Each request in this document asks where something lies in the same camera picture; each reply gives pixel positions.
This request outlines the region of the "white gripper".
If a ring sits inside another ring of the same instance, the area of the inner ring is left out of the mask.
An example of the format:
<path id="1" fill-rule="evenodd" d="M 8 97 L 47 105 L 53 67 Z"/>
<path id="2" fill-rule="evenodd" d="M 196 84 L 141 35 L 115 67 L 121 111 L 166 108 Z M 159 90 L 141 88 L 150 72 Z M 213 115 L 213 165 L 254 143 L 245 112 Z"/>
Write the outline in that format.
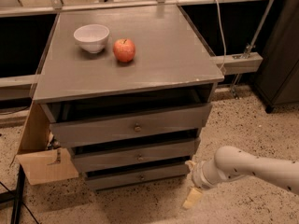
<path id="1" fill-rule="evenodd" d="M 217 168 L 213 159 L 209 161 L 185 161 L 189 170 L 192 171 L 192 182 L 196 187 L 191 187 L 182 205 L 184 209 L 190 209 L 197 204 L 203 196 L 201 189 L 212 189 L 224 179 L 224 173 Z"/>

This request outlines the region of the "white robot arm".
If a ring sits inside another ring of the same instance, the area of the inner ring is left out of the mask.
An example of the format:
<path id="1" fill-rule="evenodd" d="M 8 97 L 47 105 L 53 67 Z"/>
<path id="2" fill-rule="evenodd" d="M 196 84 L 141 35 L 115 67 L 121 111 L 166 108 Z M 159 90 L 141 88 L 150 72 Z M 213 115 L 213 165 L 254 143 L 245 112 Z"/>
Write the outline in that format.
<path id="1" fill-rule="evenodd" d="M 258 157 L 237 147 L 224 146 L 208 161 L 186 161 L 185 164 L 190 169 L 193 186 L 182 205 L 184 209 L 192 208 L 204 190 L 249 175 L 299 194 L 299 161 Z"/>

